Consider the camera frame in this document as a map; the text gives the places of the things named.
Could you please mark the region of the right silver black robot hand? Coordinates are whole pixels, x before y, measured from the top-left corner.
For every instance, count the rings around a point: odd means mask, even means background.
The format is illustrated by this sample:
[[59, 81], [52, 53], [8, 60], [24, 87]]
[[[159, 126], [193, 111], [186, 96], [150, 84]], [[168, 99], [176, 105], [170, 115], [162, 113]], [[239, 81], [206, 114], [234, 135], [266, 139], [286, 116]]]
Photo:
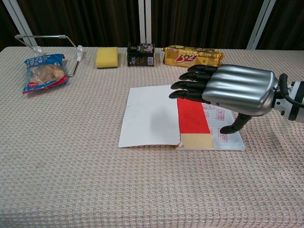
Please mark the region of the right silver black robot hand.
[[255, 116], [272, 110], [279, 82], [274, 72], [237, 65], [194, 65], [171, 85], [171, 99], [218, 106], [237, 112], [234, 123], [221, 128], [221, 134], [238, 132]]

